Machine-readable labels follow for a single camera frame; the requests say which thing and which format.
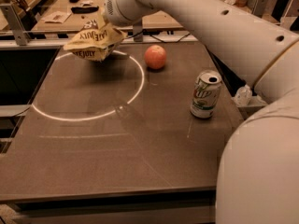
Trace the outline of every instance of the can label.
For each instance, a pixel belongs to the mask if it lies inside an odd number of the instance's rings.
[[[196,117],[207,119],[213,115],[221,85],[221,75],[218,72],[206,70],[197,77],[191,103],[191,112]]]

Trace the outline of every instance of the dark tabletop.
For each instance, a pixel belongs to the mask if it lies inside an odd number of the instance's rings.
[[[224,85],[211,119],[191,114],[196,77],[215,70],[201,43],[161,44],[160,71],[144,64],[149,45],[102,63],[60,51],[0,155],[0,203],[215,188],[242,117]]]

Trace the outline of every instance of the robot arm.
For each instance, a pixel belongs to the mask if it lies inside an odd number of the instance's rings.
[[[247,119],[224,149],[217,223],[298,223],[299,35],[219,0],[106,1],[107,18],[119,26],[157,10],[272,103]]]
[[[107,0],[105,12],[112,23],[126,26],[158,10],[176,19],[251,87],[299,40],[299,35],[219,0]],[[283,95],[255,91],[269,102]]]

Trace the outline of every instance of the crumpled snack bag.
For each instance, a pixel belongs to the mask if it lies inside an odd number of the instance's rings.
[[[67,44],[69,50],[82,59],[102,62],[127,36],[99,14],[98,20],[88,21]]]

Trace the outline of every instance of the white circle line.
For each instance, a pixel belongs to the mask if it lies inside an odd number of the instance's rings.
[[[127,55],[127,53],[124,53],[124,52],[121,52],[121,51],[118,51],[118,50],[114,50],[113,53],[117,53],[117,54],[120,54],[120,55]],[[71,54],[72,53],[67,53],[65,55],[56,57],[55,61],[59,60],[59,59],[62,59],[65,56],[69,56]],[[136,94],[127,102],[127,104],[130,104],[139,95],[139,93],[142,91],[142,88],[143,88],[143,85],[144,85],[144,71],[142,69],[141,64],[134,57],[129,56],[129,58],[132,61],[134,61],[138,65],[138,68],[140,69],[140,72],[141,72],[141,84],[140,84],[140,86],[139,86],[138,91],[136,92]],[[92,117],[80,118],[80,119],[67,119],[67,118],[59,118],[59,117],[51,116],[51,115],[49,115],[49,114],[41,111],[40,109],[38,109],[34,104],[32,104],[32,108],[37,113],[39,113],[40,115],[42,115],[44,117],[47,117],[49,119],[59,120],[59,121],[67,121],[67,122],[82,122],[82,121],[89,121],[89,120],[94,120],[94,119],[100,119],[100,118],[103,118],[103,117],[106,117],[106,116],[109,116],[109,115],[112,115],[112,114],[115,113],[115,110],[111,110],[111,111],[106,112],[105,114],[102,114],[102,115],[99,115],[99,116],[92,116]]]

